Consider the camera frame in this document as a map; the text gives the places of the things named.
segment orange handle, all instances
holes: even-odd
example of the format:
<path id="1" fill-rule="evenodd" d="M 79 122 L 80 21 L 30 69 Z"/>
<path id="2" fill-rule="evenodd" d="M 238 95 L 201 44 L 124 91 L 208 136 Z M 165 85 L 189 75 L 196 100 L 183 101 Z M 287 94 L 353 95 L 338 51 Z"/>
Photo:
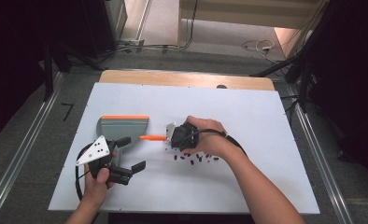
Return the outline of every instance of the orange handle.
<path id="1" fill-rule="evenodd" d="M 166 140 L 166 136 L 162 136 L 162 135 L 141 135 L 140 139 L 149 140 L 149 141 L 164 141 L 164 140 Z"/>

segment white table surface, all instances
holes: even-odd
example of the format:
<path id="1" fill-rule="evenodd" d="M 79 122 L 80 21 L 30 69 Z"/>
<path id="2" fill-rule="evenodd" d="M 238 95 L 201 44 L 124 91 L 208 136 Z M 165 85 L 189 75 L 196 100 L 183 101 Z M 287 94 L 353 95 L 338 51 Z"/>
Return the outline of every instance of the white table surface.
<path id="1" fill-rule="evenodd" d="M 49 210 L 78 206 L 74 167 L 79 151 L 98 136 L 103 115 L 148 115 L 147 134 L 164 134 L 165 125 L 182 124 L 188 115 L 221 121 L 251 160 L 302 214 L 318 205 L 276 91 L 204 89 L 95 83 L 67 155 Z M 121 166 L 146 161 L 128 186 L 108 191 L 101 210 L 139 213 L 245 214 L 248 207 L 224 160 L 185 160 L 163 142 L 141 141 L 124 149 Z"/>

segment person's right hand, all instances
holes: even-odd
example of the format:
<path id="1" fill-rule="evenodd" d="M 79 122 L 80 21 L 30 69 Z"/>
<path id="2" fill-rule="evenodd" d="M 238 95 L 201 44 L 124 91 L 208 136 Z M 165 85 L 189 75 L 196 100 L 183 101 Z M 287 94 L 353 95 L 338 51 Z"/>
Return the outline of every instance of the person's right hand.
<path id="1" fill-rule="evenodd" d="M 188 116 L 186 122 L 192 124 L 198 130 L 214 129 L 219 132 L 226 132 L 222 124 L 213 119 L 198 119 L 193 116 Z M 217 133 L 200 133 L 199 142 L 196 148 L 187 148 L 182 152 L 193 154 L 203 151 L 213 156 L 222 157 L 225 160 L 226 153 L 236 148 L 238 147 Z"/>

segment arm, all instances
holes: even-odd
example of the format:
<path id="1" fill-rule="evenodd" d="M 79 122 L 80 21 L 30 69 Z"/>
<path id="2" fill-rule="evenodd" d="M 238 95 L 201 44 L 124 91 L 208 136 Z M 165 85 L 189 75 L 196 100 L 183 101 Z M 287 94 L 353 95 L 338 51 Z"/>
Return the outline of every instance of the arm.
<path id="1" fill-rule="evenodd" d="M 89 170 L 88 164 L 85 164 L 85 170 Z M 109 171 L 107 168 L 101 169 L 96 179 L 93 179 L 91 173 L 85 175 L 84 195 L 79 202 L 77 210 L 65 222 L 66 224 L 92 223 L 99 208 L 106 199 L 106 182 L 108 177 Z"/>
<path id="2" fill-rule="evenodd" d="M 212 119 L 189 116 L 187 122 L 198 129 L 211 128 L 225 131 Z M 215 133 L 201 133 L 195 149 L 184 153 L 203 151 L 223 158 L 234 172 L 245 197 L 248 209 L 256 223 L 304 223 L 304 220 L 283 193 L 246 157 L 242 149 Z"/>

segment hand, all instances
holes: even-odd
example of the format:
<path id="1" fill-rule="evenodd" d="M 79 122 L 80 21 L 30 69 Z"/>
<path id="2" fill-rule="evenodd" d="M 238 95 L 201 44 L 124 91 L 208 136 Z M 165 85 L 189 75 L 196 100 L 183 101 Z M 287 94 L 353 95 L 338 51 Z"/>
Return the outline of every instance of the hand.
<path id="1" fill-rule="evenodd" d="M 117 157 L 117 153 L 113 152 L 112 157 Z M 85 173 L 89 171 L 88 163 L 84 164 L 84 169 Z M 108 183 L 106 185 L 108 178 L 109 170 L 107 168 L 102 168 L 97 174 L 96 179 L 92 177 L 91 172 L 85 174 L 85 190 L 82 202 L 85 201 L 84 203 L 89 203 L 97 207 L 97 209 L 100 208 L 106 199 L 107 190 L 114 186 L 114 183 Z"/>
<path id="2" fill-rule="evenodd" d="M 214 129 L 219 132 L 226 132 L 222 124 L 213 119 L 198 119 L 193 116 L 188 116 L 186 122 L 192 124 L 198 130 Z M 187 148 L 182 152 L 192 154 L 203 151 L 210 155 L 222 157 L 225 160 L 227 151 L 235 148 L 238 147 L 217 133 L 200 133 L 199 142 L 196 148 Z"/>

